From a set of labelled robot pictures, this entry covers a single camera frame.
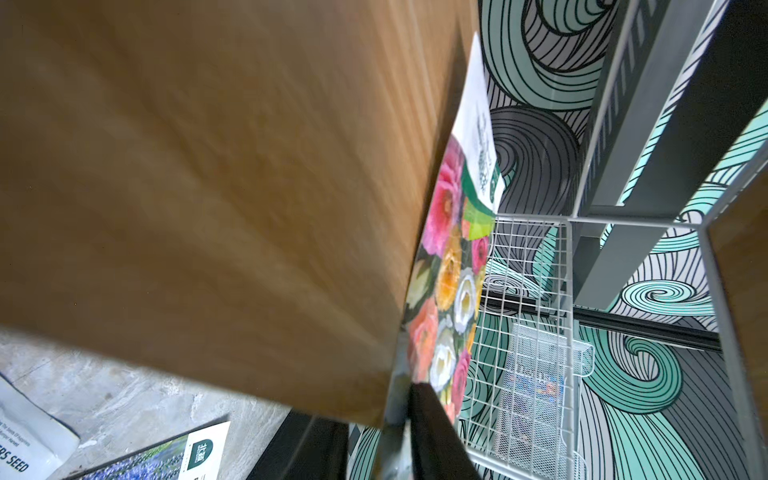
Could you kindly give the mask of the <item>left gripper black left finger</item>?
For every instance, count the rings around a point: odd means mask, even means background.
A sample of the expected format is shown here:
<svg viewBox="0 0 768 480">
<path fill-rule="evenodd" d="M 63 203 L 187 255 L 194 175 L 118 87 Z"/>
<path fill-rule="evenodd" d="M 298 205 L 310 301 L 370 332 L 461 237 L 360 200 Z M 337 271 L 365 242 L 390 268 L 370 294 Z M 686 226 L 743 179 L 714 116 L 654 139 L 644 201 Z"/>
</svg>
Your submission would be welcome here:
<svg viewBox="0 0 768 480">
<path fill-rule="evenodd" d="M 291 410 L 247 479 L 345 479 L 349 425 Z"/>
</svg>

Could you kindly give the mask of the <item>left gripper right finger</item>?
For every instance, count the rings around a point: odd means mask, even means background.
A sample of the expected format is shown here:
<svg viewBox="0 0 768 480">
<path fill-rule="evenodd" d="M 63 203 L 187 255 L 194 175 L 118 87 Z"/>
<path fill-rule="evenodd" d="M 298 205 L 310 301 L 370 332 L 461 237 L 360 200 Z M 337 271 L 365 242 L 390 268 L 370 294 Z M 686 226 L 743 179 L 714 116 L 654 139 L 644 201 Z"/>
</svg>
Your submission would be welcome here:
<svg viewBox="0 0 768 480">
<path fill-rule="evenodd" d="M 433 388 L 412 384 L 408 400 L 412 470 L 415 479 L 477 479 L 456 431 Z"/>
</svg>

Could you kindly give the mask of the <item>lavender seed packet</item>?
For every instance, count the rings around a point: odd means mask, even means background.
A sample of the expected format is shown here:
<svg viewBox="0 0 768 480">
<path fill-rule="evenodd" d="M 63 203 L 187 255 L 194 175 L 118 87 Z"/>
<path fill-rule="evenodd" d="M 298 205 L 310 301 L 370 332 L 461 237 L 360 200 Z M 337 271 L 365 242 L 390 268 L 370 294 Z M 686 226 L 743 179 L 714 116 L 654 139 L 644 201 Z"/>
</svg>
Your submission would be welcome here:
<svg viewBox="0 0 768 480">
<path fill-rule="evenodd" d="M 176 436 L 71 479 L 217 479 L 231 422 Z"/>
</svg>

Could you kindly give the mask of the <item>mixed colour flower seed packet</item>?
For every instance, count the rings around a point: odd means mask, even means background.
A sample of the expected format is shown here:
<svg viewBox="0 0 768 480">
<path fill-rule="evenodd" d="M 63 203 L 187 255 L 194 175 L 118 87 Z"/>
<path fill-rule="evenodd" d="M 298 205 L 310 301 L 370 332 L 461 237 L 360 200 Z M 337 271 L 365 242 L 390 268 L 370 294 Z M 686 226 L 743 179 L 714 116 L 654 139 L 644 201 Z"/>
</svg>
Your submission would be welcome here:
<svg viewBox="0 0 768 480">
<path fill-rule="evenodd" d="M 426 385 L 453 425 L 468 381 L 480 293 L 505 180 L 494 147 L 481 40 L 472 40 L 459 107 L 440 161 L 398 330 L 374 479 L 412 479 L 408 393 Z"/>
</svg>

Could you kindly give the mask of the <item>pink flower seed packet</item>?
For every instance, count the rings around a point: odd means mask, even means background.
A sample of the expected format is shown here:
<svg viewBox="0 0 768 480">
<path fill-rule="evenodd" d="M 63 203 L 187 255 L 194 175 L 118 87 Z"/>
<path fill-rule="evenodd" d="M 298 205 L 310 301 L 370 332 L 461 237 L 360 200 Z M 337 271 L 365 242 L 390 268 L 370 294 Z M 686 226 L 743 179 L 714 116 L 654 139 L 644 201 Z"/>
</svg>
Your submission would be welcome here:
<svg viewBox="0 0 768 480">
<path fill-rule="evenodd" d="M 1 377 L 1 478 L 48 479 L 80 438 Z"/>
</svg>

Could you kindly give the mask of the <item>upper clear wall bin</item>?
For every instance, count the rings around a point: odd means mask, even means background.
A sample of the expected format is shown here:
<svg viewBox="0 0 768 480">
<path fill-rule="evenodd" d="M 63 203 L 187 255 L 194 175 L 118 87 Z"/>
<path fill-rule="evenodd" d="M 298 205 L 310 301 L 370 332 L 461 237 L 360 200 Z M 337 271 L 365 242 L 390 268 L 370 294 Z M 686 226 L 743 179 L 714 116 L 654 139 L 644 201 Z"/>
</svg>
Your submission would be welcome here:
<svg viewBox="0 0 768 480">
<path fill-rule="evenodd" d="M 571 456 L 568 416 L 577 379 L 594 371 L 594 347 L 561 335 L 515 324 L 512 327 L 500 388 L 500 418 L 494 450 L 524 464 Z"/>
</svg>

